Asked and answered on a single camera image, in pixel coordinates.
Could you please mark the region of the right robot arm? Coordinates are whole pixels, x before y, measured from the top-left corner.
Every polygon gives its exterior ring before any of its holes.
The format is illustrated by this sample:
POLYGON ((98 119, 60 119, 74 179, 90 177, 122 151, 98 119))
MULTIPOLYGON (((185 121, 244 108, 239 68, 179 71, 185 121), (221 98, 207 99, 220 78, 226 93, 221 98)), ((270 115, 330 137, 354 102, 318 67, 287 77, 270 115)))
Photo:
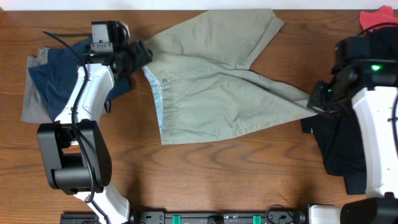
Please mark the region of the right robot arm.
POLYGON ((371 52, 369 37, 335 45, 330 83, 317 83, 308 108, 322 115, 353 109, 366 161, 366 199, 311 205, 307 223, 397 223, 397 60, 371 52))

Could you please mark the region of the khaki shorts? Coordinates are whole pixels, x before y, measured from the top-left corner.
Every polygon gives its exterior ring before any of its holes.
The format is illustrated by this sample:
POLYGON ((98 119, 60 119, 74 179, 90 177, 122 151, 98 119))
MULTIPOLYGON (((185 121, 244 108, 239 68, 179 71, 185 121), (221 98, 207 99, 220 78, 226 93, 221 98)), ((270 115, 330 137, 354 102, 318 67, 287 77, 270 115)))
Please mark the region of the khaki shorts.
POLYGON ((232 139, 313 115, 308 94, 251 71, 280 31, 271 9, 206 11, 147 39, 164 145, 232 139))

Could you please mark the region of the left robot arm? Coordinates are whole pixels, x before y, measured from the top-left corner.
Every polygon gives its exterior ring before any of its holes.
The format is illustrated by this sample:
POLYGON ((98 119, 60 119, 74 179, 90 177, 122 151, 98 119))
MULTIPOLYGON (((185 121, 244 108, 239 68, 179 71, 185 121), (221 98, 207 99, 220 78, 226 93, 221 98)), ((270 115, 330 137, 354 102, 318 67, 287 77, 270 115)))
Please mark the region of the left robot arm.
POLYGON ((130 44, 101 42, 78 54, 75 87, 61 113, 37 130, 49 186, 84 201, 98 223, 128 223, 130 203, 112 183, 112 161, 99 121, 108 93, 123 76, 152 61, 153 53, 137 40, 130 44))

